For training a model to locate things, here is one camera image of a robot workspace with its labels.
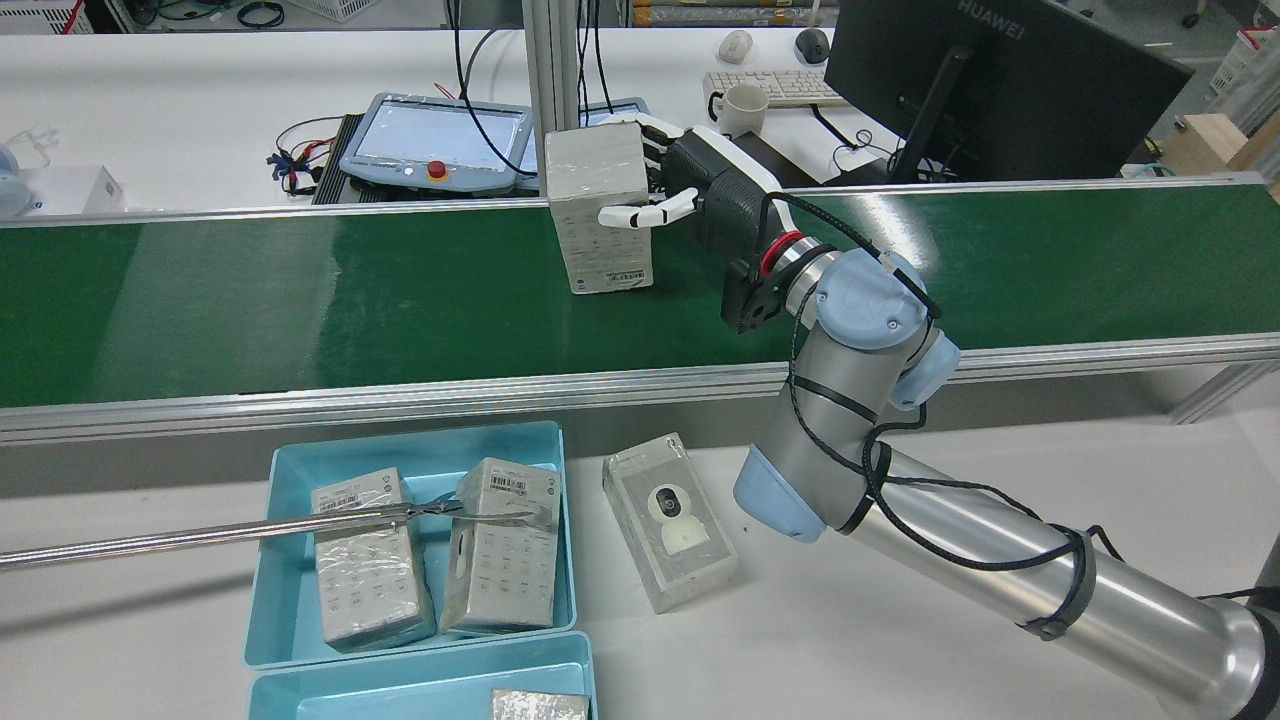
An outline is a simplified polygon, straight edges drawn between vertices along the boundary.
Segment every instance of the monitor stand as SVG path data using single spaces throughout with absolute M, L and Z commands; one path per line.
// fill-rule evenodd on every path
M 920 105 L 920 111 L 915 115 L 911 132 L 906 136 L 906 145 L 899 150 L 897 160 L 893 161 L 893 169 L 888 174 L 890 183 L 915 182 L 920 160 L 924 158 L 924 149 L 933 140 L 933 131 L 937 129 L 938 120 L 942 118 L 942 109 L 951 100 L 951 91 L 955 90 L 956 81 L 960 79 L 960 70 L 972 56 L 973 49 L 964 45 L 956 45 L 947 50 L 947 56 L 942 60 L 938 74 L 933 76 L 929 94 L 924 97 L 924 104 Z
M 823 184 L 860 186 L 906 184 L 915 182 L 920 160 L 924 158 L 924 150 L 933 140 L 933 132 L 942 118 L 942 110 L 947 106 L 947 101 L 951 100 L 951 92 L 960 78 L 960 70 L 964 69 L 964 64 L 972 56 L 973 49 L 964 45 L 956 45 L 947 50 L 942 65 L 938 67 L 938 73 L 933 76 L 933 85 L 929 86 L 929 94 L 924 97 L 920 111 L 915 115 L 915 122 L 911 123 L 911 132 L 906 136 L 906 143 L 897 151 L 897 159 L 893 161 L 892 169 L 888 168 L 888 163 L 884 160 L 874 160 L 860 168 L 846 170 Z

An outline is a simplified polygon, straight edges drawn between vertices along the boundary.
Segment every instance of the red ring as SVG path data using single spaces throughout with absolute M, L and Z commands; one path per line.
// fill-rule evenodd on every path
M 764 251 L 764 256 L 760 258 L 760 274 L 767 277 L 769 272 L 773 270 L 773 264 L 778 260 L 778 255 L 786 250 L 786 246 L 803 237 L 804 233 L 800 231 L 787 231 L 780 234 L 778 238 L 773 241 L 773 245 L 769 245 L 769 249 Z

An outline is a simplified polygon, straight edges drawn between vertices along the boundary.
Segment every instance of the green conveyor belt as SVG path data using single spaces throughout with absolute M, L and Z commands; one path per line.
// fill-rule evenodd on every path
M 918 263 L 961 348 L 1280 332 L 1258 186 L 824 196 Z M 841 246 L 806 217 L 800 224 Z M 545 209 L 0 231 L 0 405 L 782 360 L 719 320 L 721 269 L 573 296 Z

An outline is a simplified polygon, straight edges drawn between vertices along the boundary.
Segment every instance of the blue joint cover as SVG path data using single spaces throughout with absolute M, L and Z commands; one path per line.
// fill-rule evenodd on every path
M 748 515 L 800 542 L 814 542 L 826 523 L 754 445 L 733 483 L 733 500 Z
M 888 259 L 920 288 L 919 273 L 896 252 Z M 883 350 L 915 334 L 924 305 L 883 265 L 861 250 L 845 252 L 822 273 L 818 320 L 836 342 L 855 350 Z
M 924 352 L 924 357 L 897 379 L 888 401 L 899 410 L 914 410 L 933 397 L 959 365 L 960 348 L 940 331 L 933 346 Z

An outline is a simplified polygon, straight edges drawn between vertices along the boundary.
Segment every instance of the computer monitor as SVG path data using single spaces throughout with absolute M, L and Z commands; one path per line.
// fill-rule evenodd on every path
M 841 0 L 826 79 L 915 182 L 1115 177 L 1190 76 L 1048 0 Z

